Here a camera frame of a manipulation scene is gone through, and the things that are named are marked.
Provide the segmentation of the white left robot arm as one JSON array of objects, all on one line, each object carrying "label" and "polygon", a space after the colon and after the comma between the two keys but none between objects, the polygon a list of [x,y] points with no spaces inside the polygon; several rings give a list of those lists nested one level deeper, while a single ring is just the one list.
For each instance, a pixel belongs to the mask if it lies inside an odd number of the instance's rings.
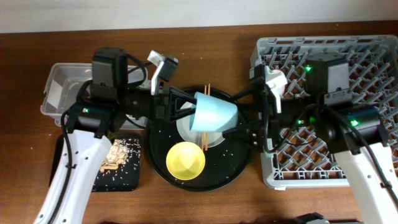
[{"label": "white left robot arm", "polygon": [[102,47],[92,59],[92,78],[79,89],[74,104],[60,118],[63,149],[36,223],[81,223],[100,166],[122,125],[131,117],[174,122],[193,114],[177,109],[177,100],[193,104],[192,96],[173,86],[164,87],[178,66],[175,57],[151,51],[148,61],[157,68],[149,89],[130,83],[132,60],[145,63],[117,47]]}]

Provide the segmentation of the light blue plastic cup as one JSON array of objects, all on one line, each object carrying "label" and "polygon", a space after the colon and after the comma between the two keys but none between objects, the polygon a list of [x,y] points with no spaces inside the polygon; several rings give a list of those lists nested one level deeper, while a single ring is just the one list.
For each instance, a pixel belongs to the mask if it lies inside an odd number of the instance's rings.
[{"label": "light blue plastic cup", "polygon": [[195,113],[190,116],[191,131],[221,133],[236,127],[238,107],[230,102],[196,92]]}]

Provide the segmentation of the yellow bowl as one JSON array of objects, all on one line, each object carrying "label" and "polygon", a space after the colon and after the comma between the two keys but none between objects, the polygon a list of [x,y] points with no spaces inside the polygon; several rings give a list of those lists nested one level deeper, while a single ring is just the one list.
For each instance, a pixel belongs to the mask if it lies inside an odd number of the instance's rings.
[{"label": "yellow bowl", "polygon": [[169,173],[179,180],[192,180],[205,168],[205,153],[192,142],[179,142],[170,148],[165,163]]}]

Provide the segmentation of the rice and peanut food scraps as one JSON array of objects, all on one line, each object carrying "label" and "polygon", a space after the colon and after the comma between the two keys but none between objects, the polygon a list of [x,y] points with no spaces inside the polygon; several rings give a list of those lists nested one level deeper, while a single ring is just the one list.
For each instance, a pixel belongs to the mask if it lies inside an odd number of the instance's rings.
[{"label": "rice and peanut food scraps", "polygon": [[114,141],[109,153],[101,164],[100,172],[105,173],[108,170],[117,170],[119,165],[125,164],[128,158],[129,149],[124,139]]}]

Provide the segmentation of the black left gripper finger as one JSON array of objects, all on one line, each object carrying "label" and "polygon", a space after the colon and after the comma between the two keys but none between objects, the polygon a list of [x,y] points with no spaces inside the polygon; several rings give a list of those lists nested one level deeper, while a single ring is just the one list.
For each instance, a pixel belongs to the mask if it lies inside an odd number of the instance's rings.
[{"label": "black left gripper finger", "polygon": [[175,88],[174,86],[169,87],[169,96],[171,101],[176,101],[176,100],[183,100],[187,101],[190,103],[196,103],[197,99],[194,98],[192,95],[189,95],[188,93]]},{"label": "black left gripper finger", "polygon": [[170,121],[176,121],[178,119],[190,116],[196,111],[195,108],[185,108],[182,110],[173,110],[170,114]]}]

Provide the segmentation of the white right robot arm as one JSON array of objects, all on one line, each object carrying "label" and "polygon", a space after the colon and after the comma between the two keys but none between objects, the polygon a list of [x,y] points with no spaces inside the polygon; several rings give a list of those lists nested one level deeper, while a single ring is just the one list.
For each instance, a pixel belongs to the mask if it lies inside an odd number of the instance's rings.
[{"label": "white right robot arm", "polygon": [[225,139],[272,153],[287,143],[281,129],[292,133],[313,126],[348,180],[365,223],[397,222],[397,176],[389,134],[374,105],[353,100],[349,62],[339,53],[321,52],[308,57],[305,92],[301,98],[283,99],[287,77],[281,70],[257,65],[251,85],[231,98],[252,95],[241,110],[259,113],[258,119],[223,131]]}]

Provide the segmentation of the pink plastic cup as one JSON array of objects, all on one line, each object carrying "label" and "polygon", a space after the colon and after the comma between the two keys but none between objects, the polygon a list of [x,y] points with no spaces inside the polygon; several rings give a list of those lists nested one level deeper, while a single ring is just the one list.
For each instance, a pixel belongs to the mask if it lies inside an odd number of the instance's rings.
[{"label": "pink plastic cup", "polygon": [[287,79],[281,70],[272,70],[272,82],[274,84],[274,88],[277,89],[277,92],[280,96],[284,94],[285,86],[287,84]]}]

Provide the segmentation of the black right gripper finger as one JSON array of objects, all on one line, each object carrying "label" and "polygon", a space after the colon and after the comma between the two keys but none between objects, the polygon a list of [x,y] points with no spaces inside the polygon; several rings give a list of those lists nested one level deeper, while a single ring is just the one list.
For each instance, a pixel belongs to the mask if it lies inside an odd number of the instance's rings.
[{"label": "black right gripper finger", "polygon": [[264,145],[264,124],[261,120],[238,124],[222,132],[225,139],[250,148],[262,148]]},{"label": "black right gripper finger", "polygon": [[[251,103],[239,103],[238,100],[246,96],[251,95],[253,101]],[[260,87],[249,86],[246,89],[240,91],[239,93],[231,96],[229,98],[230,103],[234,103],[239,110],[248,111],[261,111],[263,103],[261,101],[262,90]]]}]

